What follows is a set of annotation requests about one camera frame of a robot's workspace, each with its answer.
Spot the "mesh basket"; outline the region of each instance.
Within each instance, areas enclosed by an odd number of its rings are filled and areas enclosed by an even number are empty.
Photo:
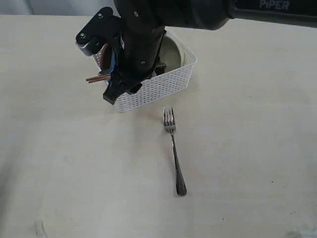
[[[194,64],[197,62],[197,57],[170,31],[167,31],[166,35],[175,41],[180,50],[184,52],[183,66],[144,80],[142,82],[143,86],[136,94],[122,94],[114,104],[119,112],[127,112],[139,108],[187,88]],[[100,56],[101,51],[94,55],[94,59],[99,67]]]

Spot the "table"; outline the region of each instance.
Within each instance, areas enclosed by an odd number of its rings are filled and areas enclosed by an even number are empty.
[[[0,237],[291,237],[317,224],[317,30],[173,28],[189,87],[120,114],[75,46],[89,17],[0,16]],[[162,109],[188,188],[177,197]]]

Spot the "fork handle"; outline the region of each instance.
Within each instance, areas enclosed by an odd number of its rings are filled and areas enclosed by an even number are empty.
[[[187,189],[185,185],[185,181],[180,170],[177,151],[175,146],[174,135],[172,136],[172,145],[173,145],[173,152],[174,152],[174,160],[175,160],[175,172],[176,172],[176,192],[179,196],[185,196],[187,194]]]

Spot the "fork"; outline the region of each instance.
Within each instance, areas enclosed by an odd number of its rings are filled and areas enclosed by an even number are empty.
[[[174,140],[176,124],[175,124],[173,108],[171,106],[164,107],[163,123],[164,123],[165,131],[168,132],[172,137],[172,146],[173,146],[173,152],[174,152],[175,171],[176,171],[176,192],[179,196],[185,196],[187,193],[187,189],[186,189],[182,172],[180,170],[177,152],[176,152],[176,146],[175,146],[175,140]]]

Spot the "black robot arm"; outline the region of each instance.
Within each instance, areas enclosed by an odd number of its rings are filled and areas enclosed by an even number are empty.
[[[136,93],[150,78],[165,26],[216,30],[228,19],[243,18],[317,27],[314,0],[115,0],[121,17],[104,7],[77,34],[78,47],[88,56],[105,43],[112,46],[115,69],[104,92],[114,104],[123,93]]]

